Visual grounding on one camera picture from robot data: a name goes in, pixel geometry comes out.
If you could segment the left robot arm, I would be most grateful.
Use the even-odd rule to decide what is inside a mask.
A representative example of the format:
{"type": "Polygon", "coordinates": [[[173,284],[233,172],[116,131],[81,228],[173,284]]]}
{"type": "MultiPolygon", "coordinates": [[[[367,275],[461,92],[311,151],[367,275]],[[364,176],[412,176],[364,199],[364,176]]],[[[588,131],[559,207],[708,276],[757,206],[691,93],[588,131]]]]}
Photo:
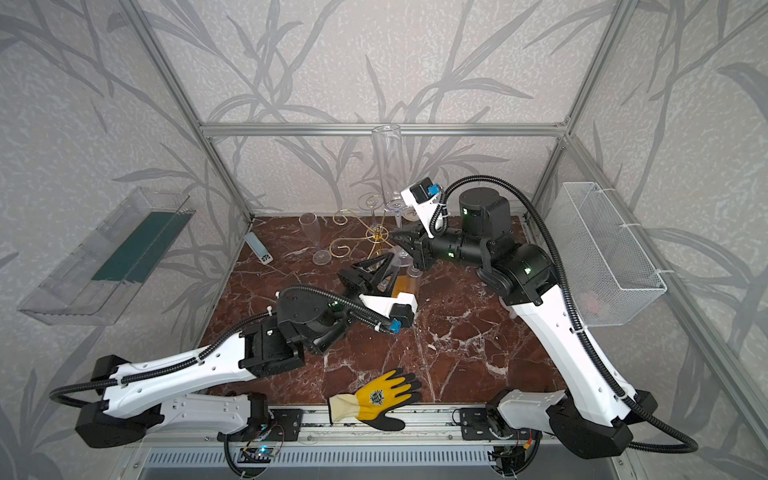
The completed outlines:
{"type": "Polygon", "coordinates": [[[78,410],[76,433],[95,449],[171,430],[212,429],[220,438],[254,439],[273,423],[265,397],[221,397],[206,389],[299,369],[307,353],[326,353],[355,324],[389,335],[411,325],[415,296],[378,287],[395,276],[392,258],[343,268],[341,293],[307,284],[285,287],[274,307],[239,321],[205,347],[147,362],[102,357],[90,381],[55,388],[49,398],[78,410]]]}

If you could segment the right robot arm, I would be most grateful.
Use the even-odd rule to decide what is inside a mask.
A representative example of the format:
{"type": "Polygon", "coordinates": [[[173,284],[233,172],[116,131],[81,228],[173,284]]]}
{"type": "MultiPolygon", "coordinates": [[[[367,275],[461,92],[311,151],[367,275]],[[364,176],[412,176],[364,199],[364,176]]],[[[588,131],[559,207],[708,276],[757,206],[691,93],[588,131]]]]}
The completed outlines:
{"type": "Polygon", "coordinates": [[[551,434],[582,459],[626,449],[689,454],[698,443],[655,417],[653,395],[614,368],[583,323],[564,263],[544,220],[517,187],[470,175],[446,188],[430,178],[406,187],[402,202],[419,225],[392,237],[422,271],[445,260],[475,267],[478,278],[534,332],[566,387],[551,393],[509,390],[491,403],[512,429],[551,434]]]}

